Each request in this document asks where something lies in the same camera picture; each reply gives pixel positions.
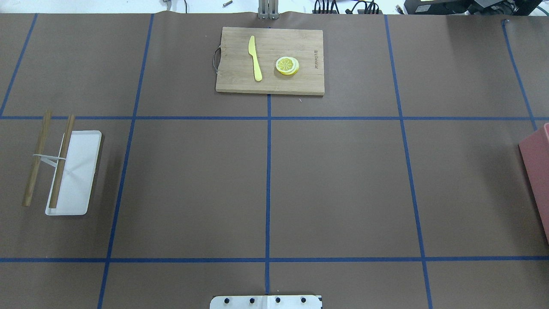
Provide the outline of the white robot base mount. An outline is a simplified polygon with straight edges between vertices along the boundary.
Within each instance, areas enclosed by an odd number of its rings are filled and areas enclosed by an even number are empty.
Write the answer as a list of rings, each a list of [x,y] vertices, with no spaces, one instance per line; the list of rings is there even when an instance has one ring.
[[[316,295],[245,295],[213,297],[210,309],[322,309]]]

